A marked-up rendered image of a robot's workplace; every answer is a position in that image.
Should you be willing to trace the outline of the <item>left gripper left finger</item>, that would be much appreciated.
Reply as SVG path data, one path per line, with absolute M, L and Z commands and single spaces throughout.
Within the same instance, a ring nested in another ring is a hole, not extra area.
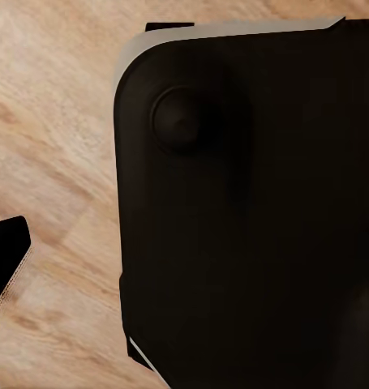
M 0 220 L 0 295 L 30 248 L 25 217 Z

